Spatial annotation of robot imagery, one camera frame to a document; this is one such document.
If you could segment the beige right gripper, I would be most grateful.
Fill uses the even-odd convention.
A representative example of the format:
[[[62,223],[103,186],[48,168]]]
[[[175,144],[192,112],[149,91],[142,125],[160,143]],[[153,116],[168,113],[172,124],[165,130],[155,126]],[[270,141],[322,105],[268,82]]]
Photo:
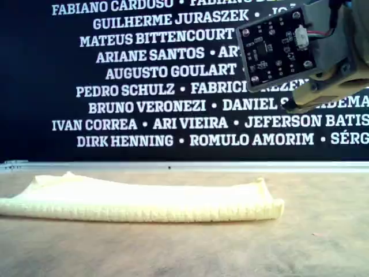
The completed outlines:
[[[311,84],[294,90],[282,104],[288,113],[306,113],[368,86],[368,7],[310,7],[310,30],[317,68]]]

